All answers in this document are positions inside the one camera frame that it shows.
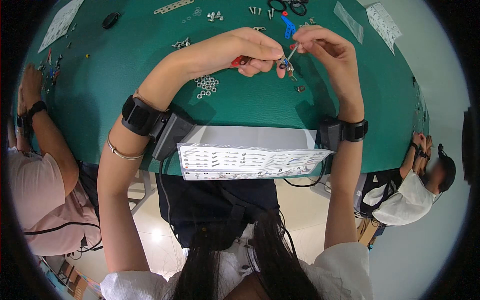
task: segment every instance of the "right hand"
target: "right hand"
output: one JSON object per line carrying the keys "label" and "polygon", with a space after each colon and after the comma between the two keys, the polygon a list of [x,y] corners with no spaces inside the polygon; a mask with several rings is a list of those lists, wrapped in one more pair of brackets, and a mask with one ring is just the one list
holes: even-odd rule
{"label": "right hand", "polygon": [[35,65],[29,63],[25,67],[22,77],[22,95],[27,109],[31,109],[33,104],[41,100],[40,91],[42,89],[42,72],[35,69]]}
{"label": "right hand", "polygon": [[304,26],[294,35],[298,53],[311,53],[326,68],[339,98],[361,99],[357,57],[352,43],[319,25]]}

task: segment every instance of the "metal bracket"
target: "metal bracket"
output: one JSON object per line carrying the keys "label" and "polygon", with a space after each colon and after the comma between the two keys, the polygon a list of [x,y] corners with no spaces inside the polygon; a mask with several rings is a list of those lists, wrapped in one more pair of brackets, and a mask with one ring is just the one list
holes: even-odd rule
{"label": "metal bracket", "polygon": [[178,8],[178,7],[185,6],[187,4],[193,3],[194,1],[195,0],[180,0],[180,1],[174,2],[172,4],[166,5],[164,7],[161,7],[159,9],[157,9],[156,11],[154,11],[153,13],[154,14],[157,14],[157,13],[164,14],[164,13],[172,11],[172,10]]}

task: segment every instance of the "fingernail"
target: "fingernail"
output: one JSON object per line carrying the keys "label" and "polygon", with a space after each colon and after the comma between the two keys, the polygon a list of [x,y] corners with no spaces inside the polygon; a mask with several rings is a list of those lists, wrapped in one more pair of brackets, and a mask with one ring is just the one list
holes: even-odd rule
{"label": "fingernail", "polygon": [[276,59],[278,59],[278,58],[282,57],[283,51],[280,50],[280,49],[277,49],[277,48],[272,48],[272,55],[273,55]]}

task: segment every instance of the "black o-ring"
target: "black o-ring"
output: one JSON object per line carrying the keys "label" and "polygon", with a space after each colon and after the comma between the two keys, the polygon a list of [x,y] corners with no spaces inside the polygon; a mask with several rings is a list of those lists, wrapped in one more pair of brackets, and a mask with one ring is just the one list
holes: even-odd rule
{"label": "black o-ring", "polygon": [[[280,3],[280,4],[282,4],[283,9],[282,9],[282,10],[278,10],[278,9],[276,9],[275,7],[273,7],[272,4],[271,4],[272,1],[276,1],[276,2],[278,2],[278,3]],[[283,1],[281,1],[281,0],[268,0],[267,4],[268,4],[268,6],[269,6],[270,8],[273,8],[276,12],[284,12],[284,11],[287,10],[287,6],[286,6],[285,2],[283,2]]]}
{"label": "black o-ring", "polygon": [[[300,4],[300,6],[303,6],[303,12],[298,12],[295,10],[295,7],[293,6],[293,4]],[[294,12],[295,14],[299,15],[299,16],[304,16],[307,14],[307,7],[305,7],[305,4],[303,4],[302,2],[300,1],[292,1],[290,2],[290,9],[292,10],[292,12]]]}

